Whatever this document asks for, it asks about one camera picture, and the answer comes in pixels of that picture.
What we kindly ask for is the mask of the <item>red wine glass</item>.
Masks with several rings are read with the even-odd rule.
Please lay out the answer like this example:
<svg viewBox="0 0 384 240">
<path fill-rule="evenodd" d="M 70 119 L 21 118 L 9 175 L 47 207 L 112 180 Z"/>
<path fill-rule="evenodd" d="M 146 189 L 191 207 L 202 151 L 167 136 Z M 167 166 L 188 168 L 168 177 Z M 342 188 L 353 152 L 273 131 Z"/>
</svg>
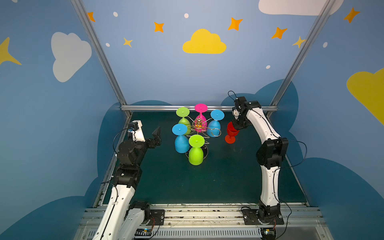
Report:
<svg viewBox="0 0 384 240">
<path fill-rule="evenodd" d="M 236 130 L 233 123 L 229 122 L 227 125 L 227 135 L 225 141 L 228 144 L 233 144 L 236 141 L 236 136 L 239 134 L 239 130 Z"/>
</svg>

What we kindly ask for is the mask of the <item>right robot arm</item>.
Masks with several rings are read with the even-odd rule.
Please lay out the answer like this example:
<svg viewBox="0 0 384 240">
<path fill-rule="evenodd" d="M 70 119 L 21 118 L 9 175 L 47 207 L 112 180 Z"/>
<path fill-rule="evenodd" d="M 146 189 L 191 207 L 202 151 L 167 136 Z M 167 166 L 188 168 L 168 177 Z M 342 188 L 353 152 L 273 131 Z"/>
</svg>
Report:
<svg viewBox="0 0 384 240">
<path fill-rule="evenodd" d="M 283 225 L 281 202 L 278 197 L 279 174 L 289 141 L 282 138 L 267 120 L 257 101 L 245 97 L 234 100 L 232 124 L 236 130 L 253 126 L 261 140 L 257 161 L 262 171 L 262 192 L 257 218 L 263 225 Z"/>
</svg>

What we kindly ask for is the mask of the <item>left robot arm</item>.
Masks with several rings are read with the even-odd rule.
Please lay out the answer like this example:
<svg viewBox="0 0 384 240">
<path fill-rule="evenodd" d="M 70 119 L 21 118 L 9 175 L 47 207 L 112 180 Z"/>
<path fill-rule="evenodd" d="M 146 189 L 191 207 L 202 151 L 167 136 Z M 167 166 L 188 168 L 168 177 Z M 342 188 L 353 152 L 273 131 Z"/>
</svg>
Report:
<svg viewBox="0 0 384 240">
<path fill-rule="evenodd" d="M 157 127 L 151 138 L 144 137 L 141 121 L 129 123 L 125 130 L 128 138 L 117 148 L 120 165 L 108 181 L 113 186 L 111 196 L 94 240 L 132 240 L 137 229 L 151 219 L 149 203 L 131 200 L 142 176 L 145 154 L 162 143 L 161 128 Z"/>
</svg>

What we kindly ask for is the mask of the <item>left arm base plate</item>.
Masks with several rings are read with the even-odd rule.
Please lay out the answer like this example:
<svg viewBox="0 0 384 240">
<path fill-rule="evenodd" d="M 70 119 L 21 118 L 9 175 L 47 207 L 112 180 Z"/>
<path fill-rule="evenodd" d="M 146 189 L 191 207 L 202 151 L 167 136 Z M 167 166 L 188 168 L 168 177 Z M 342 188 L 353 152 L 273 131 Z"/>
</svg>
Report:
<svg viewBox="0 0 384 240">
<path fill-rule="evenodd" d="M 145 226 L 163 226 L 165 221 L 165 210 L 150 210 L 148 220 L 145 220 Z"/>
</svg>

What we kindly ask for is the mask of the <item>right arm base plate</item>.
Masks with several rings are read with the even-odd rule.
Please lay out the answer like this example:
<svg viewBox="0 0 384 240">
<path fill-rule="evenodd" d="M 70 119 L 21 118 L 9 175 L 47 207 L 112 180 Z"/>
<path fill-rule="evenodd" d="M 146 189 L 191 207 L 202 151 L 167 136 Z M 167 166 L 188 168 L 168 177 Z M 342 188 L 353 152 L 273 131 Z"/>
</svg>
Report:
<svg viewBox="0 0 384 240">
<path fill-rule="evenodd" d="M 281 214 L 272 215 L 259 209 L 240 209 L 245 225 L 283 225 L 285 222 Z"/>
</svg>

